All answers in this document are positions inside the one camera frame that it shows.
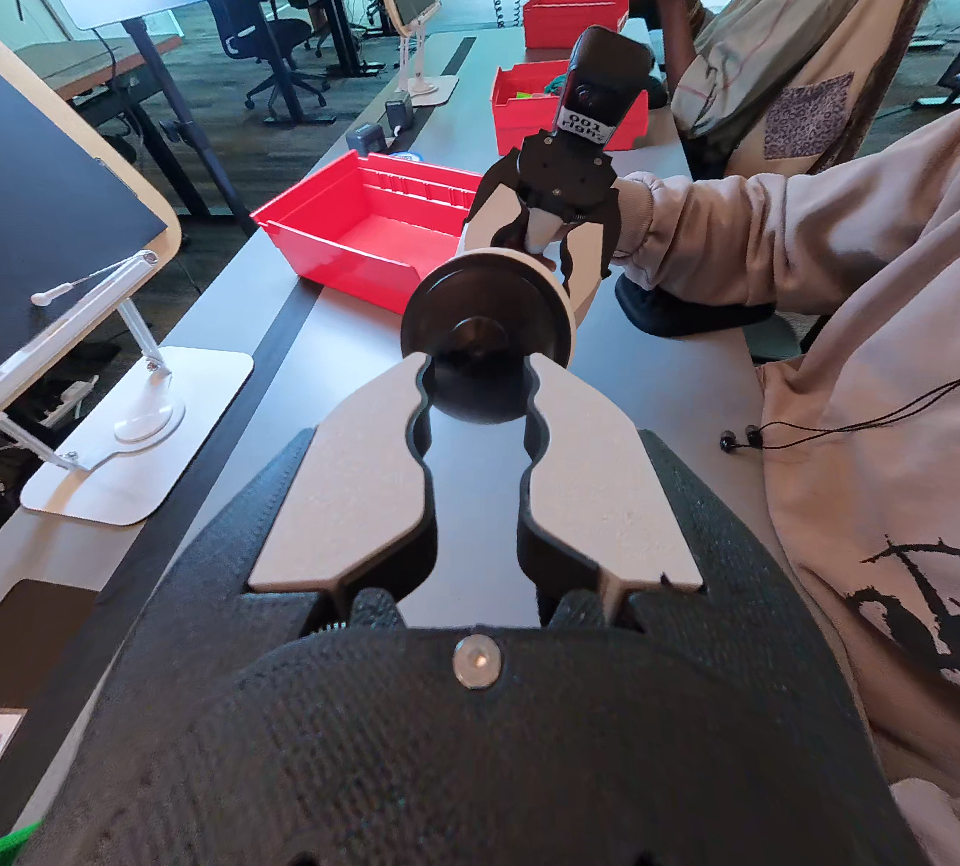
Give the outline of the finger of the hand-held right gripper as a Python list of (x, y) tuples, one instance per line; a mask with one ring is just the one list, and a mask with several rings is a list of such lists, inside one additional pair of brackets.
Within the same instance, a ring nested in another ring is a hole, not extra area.
[(527, 252), (527, 207), (518, 193), (519, 157), (501, 157), (482, 176), (463, 222), (462, 255), (487, 248)]
[(621, 230), (618, 201), (564, 214), (559, 241), (561, 285), (573, 319), (584, 319), (610, 263)]

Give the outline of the red plastic bin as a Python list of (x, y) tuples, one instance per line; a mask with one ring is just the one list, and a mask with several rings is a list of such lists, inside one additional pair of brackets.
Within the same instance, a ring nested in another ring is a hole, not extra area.
[[(551, 127), (560, 100), (546, 92), (550, 82), (567, 72), (570, 61), (547, 60), (498, 68), (491, 88), (497, 150), (500, 156), (520, 148), (522, 140)], [(644, 138), (649, 124), (649, 93), (641, 91), (606, 145), (606, 152), (630, 151)]]
[(456, 253), (481, 175), (351, 150), (256, 210), (301, 278), (402, 314)]
[(525, 48), (570, 51), (591, 26), (621, 32), (629, 11), (630, 0), (528, 0), (522, 7)]

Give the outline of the black wired earphones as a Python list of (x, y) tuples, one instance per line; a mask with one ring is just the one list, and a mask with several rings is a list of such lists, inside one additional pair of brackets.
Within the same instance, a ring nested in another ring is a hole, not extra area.
[[(930, 407), (940, 403), (943, 399), (958, 390), (959, 380), (950, 380), (888, 413), (840, 427), (812, 428), (784, 420), (774, 420), (762, 425), (748, 425), (743, 429), (742, 436), (739, 436), (733, 430), (727, 429), (720, 434), (718, 446), (722, 452), (726, 452), (727, 454), (740, 450), (780, 452), (795, 449), (821, 439), (848, 436), (874, 429), (894, 427), (926, 412)], [(792, 430), (798, 433), (798, 437), (786, 442), (773, 442), (767, 434), (771, 432), (771, 430), (778, 428)]]

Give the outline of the white bottle with black cap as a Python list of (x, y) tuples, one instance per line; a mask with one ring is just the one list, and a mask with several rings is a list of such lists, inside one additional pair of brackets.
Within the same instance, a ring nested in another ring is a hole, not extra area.
[(427, 357), (432, 407), (462, 422), (509, 423), (525, 413), (527, 360), (570, 364), (577, 322), (554, 273), (509, 248), (468, 251), (433, 270), (404, 310), (403, 356)]

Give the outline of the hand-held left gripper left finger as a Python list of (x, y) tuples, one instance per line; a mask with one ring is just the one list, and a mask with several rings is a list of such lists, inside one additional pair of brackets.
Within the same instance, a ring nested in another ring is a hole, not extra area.
[(414, 352), (342, 400), (316, 428), (255, 561), (256, 593), (409, 596), (438, 556), (425, 375)]

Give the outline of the white metal board stand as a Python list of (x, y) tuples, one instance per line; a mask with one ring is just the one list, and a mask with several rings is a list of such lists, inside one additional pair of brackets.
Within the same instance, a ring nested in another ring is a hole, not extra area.
[(400, 44), (396, 89), (406, 94), (415, 108), (446, 104), (459, 83), (456, 69), (452, 74), (426, 75), (425, 43), (426, 27), (421, 24)]
[[(40, 468), (27, 480), (22, 508), (112, 526), (146, 520), (167, 498), (254, 369), (249, 354), (158, 345), (133, 293), (160, 269), (156, 252), (124, 260), (43, 291), (22, 305), (38, 308), (43, 326), (1, 369), (2, 434), (33, 453)], [(99, 280), (59, 317), (46, 316), (74, 287)], [(58, 447), (8, 413), (39, 375), (82, 336), (117, 312), (141, 356)]]

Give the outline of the dark office chair seat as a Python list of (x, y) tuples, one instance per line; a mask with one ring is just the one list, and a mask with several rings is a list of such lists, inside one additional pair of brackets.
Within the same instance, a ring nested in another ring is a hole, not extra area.
[(830, 319), (829, 315), (774, 312), (765, 320), (744, 326), (751, 362), (760, 366), (804, 355)]

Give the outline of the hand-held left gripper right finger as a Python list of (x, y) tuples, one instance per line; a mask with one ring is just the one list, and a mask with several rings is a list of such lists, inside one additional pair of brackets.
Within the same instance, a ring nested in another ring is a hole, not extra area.
[(627, 414), (542, 354), (530, 386), (517, 558), (544, 596), (628, 596), (704, 584), (686, 537)]

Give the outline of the black office chair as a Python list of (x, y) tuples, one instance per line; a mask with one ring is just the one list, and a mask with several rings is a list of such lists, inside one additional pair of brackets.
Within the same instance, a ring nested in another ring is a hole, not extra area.
[(255, 106), (258, 94), (269, 92), (267, 120), (278, 123), (276, 109), (280, 96), (290, 94), (299, 103), (297, 91), (305, 91), (327, 106), (325, 92), (330, 83), (323, 77), (304, 73), (295, 62), (294, 48), (308, 43), (312, 27), (304, 20), (267, 18), (260, 0), (208, 0), (222, 51), (234, 61), (255, 60), (270, 67), (270, 75), (245, 93), (244, 105)]

